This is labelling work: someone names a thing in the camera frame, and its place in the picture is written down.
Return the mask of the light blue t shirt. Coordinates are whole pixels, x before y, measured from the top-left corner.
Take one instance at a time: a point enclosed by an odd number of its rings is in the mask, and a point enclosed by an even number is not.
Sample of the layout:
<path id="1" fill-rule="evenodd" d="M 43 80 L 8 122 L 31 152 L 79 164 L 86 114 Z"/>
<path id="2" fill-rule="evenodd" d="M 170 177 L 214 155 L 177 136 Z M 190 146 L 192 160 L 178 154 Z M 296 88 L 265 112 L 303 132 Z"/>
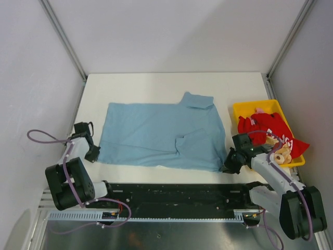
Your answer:
<path id="1" fill-rule="evenodd" d="M 177 104 L 110 103 L 99 146 L 112 165 L 219 172 L 227 156 L 214 98 L 189 92 Z"/>

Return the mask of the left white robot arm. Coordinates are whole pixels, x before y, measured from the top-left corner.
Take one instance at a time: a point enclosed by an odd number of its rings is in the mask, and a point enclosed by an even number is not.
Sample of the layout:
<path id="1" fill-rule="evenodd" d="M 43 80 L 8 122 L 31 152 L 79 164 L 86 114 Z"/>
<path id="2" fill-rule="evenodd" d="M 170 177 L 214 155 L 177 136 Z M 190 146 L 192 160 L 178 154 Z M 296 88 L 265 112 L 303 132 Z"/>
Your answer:
<path id="1" fill-rule="evenodd" d="M 84 137 L 70 139 L 66 151 L 45 175 L 55 207 L 62 211 L 97 200 L 103 208 L 111 207 L 115 195 L 108 191 L 105 181 L 93 182 L 84 166 L 86 156 L 95 156 L 97 147 Z"/>

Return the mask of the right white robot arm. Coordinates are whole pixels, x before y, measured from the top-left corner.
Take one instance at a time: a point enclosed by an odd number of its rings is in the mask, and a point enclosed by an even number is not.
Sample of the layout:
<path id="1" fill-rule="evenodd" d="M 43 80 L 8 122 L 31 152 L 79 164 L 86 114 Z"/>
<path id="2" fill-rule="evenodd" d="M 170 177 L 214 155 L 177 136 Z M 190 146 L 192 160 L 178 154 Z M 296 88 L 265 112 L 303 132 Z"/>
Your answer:
<path id="1" fill-rule="evenodd" d="M 222 171 L 239 174 L 243 166 L 248 166 L 267 182 L 267 185 L 246 184 L 246 192 L 240 195 L 244 208 L 258 205 L 267 210 L 279 220 L 285 235 L 292 240 L 310 241 L 314 233 L 327 229 L 320 191 L 294 179 L 275 160 L 274 153 L 281 145 L 255 146 L 246 133 L 234 135 L 232 139 L 234 147 L 230 148 Z"/>

